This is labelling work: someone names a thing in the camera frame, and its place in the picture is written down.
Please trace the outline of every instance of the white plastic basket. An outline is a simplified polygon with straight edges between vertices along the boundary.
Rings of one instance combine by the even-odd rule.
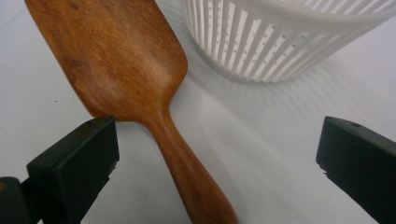
[[[214,62],[248,80],[297,76],[396,14],[396,0],[180,0]]]

